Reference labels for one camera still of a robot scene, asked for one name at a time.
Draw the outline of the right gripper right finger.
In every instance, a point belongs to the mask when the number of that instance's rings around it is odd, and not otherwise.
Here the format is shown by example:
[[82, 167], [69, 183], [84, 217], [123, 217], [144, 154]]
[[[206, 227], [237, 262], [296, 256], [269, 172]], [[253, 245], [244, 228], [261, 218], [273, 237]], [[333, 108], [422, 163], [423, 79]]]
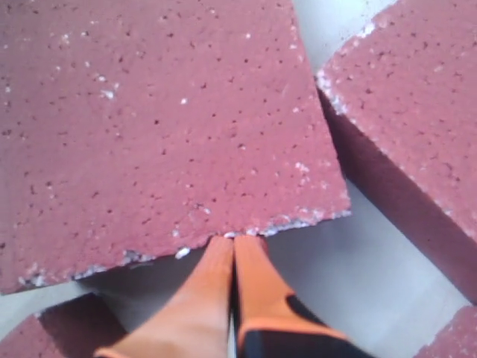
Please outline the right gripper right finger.
[[357, 357], [358, 348], [305, 307], [259, 236], [234, 239], [238, 357]]

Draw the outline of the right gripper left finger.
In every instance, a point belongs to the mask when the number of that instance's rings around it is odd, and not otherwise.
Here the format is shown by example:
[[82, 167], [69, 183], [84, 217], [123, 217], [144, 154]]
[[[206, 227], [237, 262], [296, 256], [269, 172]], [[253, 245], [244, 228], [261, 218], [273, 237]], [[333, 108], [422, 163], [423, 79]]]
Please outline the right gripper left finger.
[[210, 239], [194, 270], [166, 305], [95, 357], [226, 357], [233, 241]]

